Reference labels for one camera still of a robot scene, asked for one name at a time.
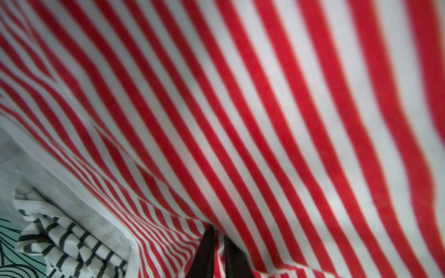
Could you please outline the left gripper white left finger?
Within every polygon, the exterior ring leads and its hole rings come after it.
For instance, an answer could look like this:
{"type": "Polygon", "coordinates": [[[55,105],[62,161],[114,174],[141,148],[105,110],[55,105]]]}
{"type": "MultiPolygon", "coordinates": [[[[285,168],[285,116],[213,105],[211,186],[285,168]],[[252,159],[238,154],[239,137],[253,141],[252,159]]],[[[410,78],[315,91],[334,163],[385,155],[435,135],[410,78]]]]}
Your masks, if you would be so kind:
{"type": "Polygon", "coordinates": [[[186,278],[213,277],[215,241],[214,227],[210,225],[203,234],[186,278]]]}

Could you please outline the black white striped tank top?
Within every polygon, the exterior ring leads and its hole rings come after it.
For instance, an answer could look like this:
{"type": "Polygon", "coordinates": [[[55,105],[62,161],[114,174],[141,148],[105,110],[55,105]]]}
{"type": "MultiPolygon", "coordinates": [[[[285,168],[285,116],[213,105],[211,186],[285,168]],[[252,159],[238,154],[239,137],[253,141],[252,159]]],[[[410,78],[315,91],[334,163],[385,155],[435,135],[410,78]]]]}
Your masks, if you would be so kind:
{"type": "Polygon", "coordinates": [[[27,223],[15,249],[28,256],[43,256],[48,277],[125,277],[124,259],[33,188],[16,189],[13,204],[27,223]]]}

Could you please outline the red white striped tank top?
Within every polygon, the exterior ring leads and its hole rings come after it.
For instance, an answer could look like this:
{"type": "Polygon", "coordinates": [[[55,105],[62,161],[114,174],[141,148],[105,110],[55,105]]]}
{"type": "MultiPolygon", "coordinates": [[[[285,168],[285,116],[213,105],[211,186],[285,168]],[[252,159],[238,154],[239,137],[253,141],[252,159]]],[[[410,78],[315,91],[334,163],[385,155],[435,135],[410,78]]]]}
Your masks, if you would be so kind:
{"type": "Polygon", "coordinates": [[[2,1],[1,126],[132,278],[445,275],[443,1],[2,1]]]}

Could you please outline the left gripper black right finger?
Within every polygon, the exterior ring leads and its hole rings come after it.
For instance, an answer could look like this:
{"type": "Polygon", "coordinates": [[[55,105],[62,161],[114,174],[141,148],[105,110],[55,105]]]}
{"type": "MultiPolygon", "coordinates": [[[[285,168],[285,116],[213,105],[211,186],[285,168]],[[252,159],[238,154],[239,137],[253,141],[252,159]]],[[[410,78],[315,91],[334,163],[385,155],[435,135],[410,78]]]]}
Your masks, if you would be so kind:
{"type": "Polygon", "coordinates": [[[225,269],[227,278],[255,278],[244,252],[229,237],[224,237],[225,269]]]}

